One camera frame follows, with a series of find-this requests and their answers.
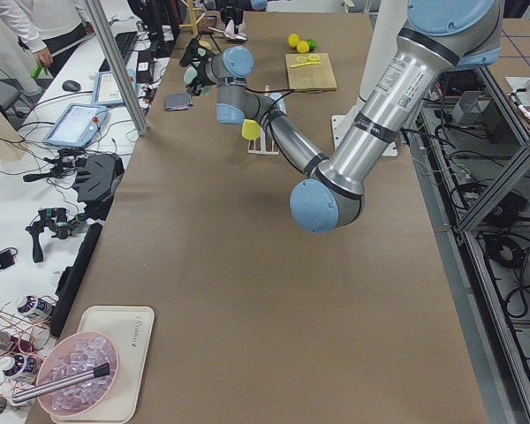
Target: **wooden cutting board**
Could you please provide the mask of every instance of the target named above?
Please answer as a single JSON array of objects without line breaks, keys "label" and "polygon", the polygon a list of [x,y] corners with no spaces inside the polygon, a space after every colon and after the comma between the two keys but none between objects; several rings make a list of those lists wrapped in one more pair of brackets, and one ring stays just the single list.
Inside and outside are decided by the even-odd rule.
[{"label": "wooden cutting board", "polygon": [[309,90],[336,90],[336,77],[332,71],[328,53],[315,53],[320,57],[319,64],[291,68],[291,64],[297,63],[298,54],[284,55],[286,71],[289,76],[289,87],[296,91]]}]

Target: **keyboard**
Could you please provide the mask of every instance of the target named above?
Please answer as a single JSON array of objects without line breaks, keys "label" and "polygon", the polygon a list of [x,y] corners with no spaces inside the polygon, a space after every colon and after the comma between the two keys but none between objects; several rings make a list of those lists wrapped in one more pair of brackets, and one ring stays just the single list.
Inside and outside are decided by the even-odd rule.
[{"label": "keyboard", "polygon": [[[130,31],[127,33],[120,33],[116,34],[116,45],[117,49],[120,52],[120,55],[122,56],[122,59],[124,59],[124,64],[127,64],[127,61],[130,59],[130,56],[132,55],[133,51],[133,45],[135,44],[135,40],[138,36],[137,31]],[[110,65],[108,64],[108,60],[104,59],[102,64],[100,65],[100,68],[98,68],[98,72],[106,72],[110,70]]]}]

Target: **computer mouse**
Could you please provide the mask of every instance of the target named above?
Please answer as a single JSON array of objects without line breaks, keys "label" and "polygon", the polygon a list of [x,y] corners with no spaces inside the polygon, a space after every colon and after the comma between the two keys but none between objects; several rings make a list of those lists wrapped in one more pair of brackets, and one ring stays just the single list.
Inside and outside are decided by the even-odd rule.
[{"label": "computer mouse", "polygon": [[68,79],[67,81],[65,81],[63,83],[61,88],[64,91],[71,91],[73,93],[76,93],[77,91],[80,90],[80,84],[77,81],[73,81],[72,79]]}]

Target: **green object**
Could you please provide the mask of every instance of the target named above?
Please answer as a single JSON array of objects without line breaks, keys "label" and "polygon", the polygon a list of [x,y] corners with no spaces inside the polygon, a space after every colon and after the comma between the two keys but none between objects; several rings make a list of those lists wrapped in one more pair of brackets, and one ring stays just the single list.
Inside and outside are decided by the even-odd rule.
[{"label": "green object", "polygon": [[316,48],[316,40],[314,38],[309,38],[307,40],[307,43],[308,45],[310,46],[310,51],[314,51],[314,49]]},{"label": "green object", "polygon": [[42,71],[45,72],[45,75],[49,74],[49,72],[47,71],[47,68],[45,68],[42,64],[38,64],[37,66],[35,66],[34,70],[32,71],[32,78],[34,80],[37,80],[40,74],[42,73]]}]

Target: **tablet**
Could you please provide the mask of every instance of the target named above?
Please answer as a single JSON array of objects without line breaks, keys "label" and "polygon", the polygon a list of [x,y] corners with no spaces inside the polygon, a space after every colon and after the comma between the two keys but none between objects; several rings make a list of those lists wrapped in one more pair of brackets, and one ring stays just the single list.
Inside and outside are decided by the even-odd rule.
[{"label": "tablet", "polygon": [[[135,91],[135,71],[128,69],[132,90]],[[92,103],[104,106],[118,106],[124,104],[124,99],[117,87],[116,79],[112,72],[98,72],[95,79],[95,87],[92,92]]]},{"label": "tablet", "polygon": [[49,130],[44,143],[67,148],[83,148],[89,144],[106,117],[108,108],[98,104],[70,104]]}]

